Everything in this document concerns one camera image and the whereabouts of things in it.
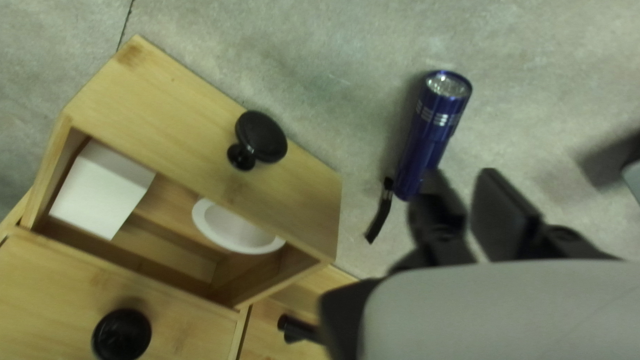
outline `silver stripe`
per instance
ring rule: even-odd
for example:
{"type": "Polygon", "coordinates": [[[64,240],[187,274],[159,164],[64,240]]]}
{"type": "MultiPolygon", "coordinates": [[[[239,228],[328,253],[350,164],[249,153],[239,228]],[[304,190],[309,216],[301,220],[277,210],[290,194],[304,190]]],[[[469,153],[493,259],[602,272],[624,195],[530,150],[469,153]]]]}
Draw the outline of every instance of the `silver stripe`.
{"type": "Polygon", "coordinates": [[[433,115],[433,111],[429,110],[426,106],[422,108],[422,113],[420,117],[427,121],[433,121],[436,126],[445,126],[449,123],[455,123],[457,119],[460,117],[460,114],[448,115],[448,114],[436,114],[433,115]]]}

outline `black drawer knob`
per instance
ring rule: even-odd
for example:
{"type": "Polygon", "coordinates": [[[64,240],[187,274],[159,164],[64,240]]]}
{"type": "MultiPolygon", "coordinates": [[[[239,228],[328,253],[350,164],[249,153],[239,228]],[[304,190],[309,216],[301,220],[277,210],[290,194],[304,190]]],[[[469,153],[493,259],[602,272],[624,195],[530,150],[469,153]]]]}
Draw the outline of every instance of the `black drawer knob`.
{"type": "Polygon", "coordinates": [[[95,327],[92,347],[100,360],[134,360],[151,342],[151,324],[137,310],[119,309],[107,314],[95,327]]]}
{"type": "Polygon", "coordinates": [[[287,137],[273,119],[259,111],[247,111],[236,122],[239,143],[231,145],[227,157],[239,170],[253,169],[255,161],[275,163],[287,154],[287,137]]]}

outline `gray carpet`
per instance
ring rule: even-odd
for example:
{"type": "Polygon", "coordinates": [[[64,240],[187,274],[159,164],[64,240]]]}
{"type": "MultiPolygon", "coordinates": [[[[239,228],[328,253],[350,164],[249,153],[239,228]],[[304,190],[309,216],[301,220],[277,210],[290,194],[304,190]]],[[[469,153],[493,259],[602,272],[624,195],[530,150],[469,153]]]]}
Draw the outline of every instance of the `gray carpet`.
{"type": "MultiPolygon", "coordinates": [[[[29,187],[55,114],[117,47],[129,2],[0,0],[0,215],[29,187]]],[[[393,174],[420,76],[474,84],[442,168],[468,201],[496,167],[551,223],[640,259],[618,167],[640,133],[635,0],[135,0],[141,34],[343,176],[337,264],[379,275],[412,247],[406,210],[362,234],[393,174]]]]}

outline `white foam block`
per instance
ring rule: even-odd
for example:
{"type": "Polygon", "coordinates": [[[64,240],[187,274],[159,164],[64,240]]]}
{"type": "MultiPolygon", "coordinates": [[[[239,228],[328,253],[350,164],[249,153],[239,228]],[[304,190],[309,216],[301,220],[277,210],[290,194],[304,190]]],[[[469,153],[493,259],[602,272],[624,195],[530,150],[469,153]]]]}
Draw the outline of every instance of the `white foam block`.
{"type": "Polygon", "coordinates": [[[155,175],[91,140],[72,165],[49,214],[111,240],[155,175]]]}

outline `white paper cup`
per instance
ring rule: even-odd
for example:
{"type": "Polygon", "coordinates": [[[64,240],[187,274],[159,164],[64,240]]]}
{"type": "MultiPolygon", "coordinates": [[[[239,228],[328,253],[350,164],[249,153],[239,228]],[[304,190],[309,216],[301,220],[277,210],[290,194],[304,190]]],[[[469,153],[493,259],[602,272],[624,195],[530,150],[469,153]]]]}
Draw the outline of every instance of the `white paper cup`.
{"type": "Polygon", "coordinates": [[[191,217],[198,230],[209,240],[234,252],[267,254],[285,244],[283,239],[263,231],[206,198],[196,202],[191,217]]]}

